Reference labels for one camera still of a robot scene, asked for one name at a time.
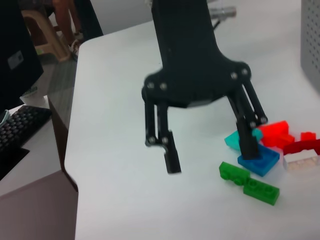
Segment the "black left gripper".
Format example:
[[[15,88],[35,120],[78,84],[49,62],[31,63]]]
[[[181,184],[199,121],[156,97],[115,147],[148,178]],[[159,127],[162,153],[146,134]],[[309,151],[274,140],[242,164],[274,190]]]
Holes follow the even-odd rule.
[[[250,68],[219,50],[205,0],[154,0],[151,12],[162,69],[144,81],[147,106],[191,108],[222,97],[249,106]]]

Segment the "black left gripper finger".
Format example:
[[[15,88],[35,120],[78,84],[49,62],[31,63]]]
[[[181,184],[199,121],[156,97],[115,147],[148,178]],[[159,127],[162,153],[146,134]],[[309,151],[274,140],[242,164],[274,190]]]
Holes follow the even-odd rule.
[[[164,159],[168,174],[181,173],[178,152],[174,142],[173,133],[168,125],[168,105],[161,103],[156,106],[157,118],[155,118],[155,104],[145,103],[145,145],[147,147],[158,146],[165,150]]]
[[[242,158],[244,160],[256,159],[260,154],[257,139],[252,132],[256,127],[266,124],[268,118],[252,82],[250,80],[244,82],[227,97],[236,117]]]

